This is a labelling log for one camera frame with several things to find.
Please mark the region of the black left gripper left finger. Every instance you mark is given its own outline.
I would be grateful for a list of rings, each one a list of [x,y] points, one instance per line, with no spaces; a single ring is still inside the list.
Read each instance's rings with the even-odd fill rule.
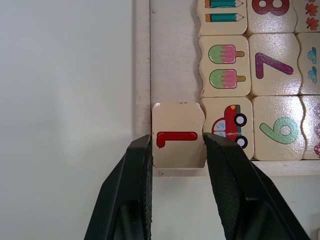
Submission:
[[[152,137],[133,140],[103,182],[86,240],[149,240],[152,237]]]

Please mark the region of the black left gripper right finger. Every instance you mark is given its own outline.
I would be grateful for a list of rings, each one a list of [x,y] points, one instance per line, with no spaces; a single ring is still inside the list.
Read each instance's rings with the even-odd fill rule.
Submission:
[[[235,142],[204,133],[207,165],[227,240],[307,240],[273,183]]]

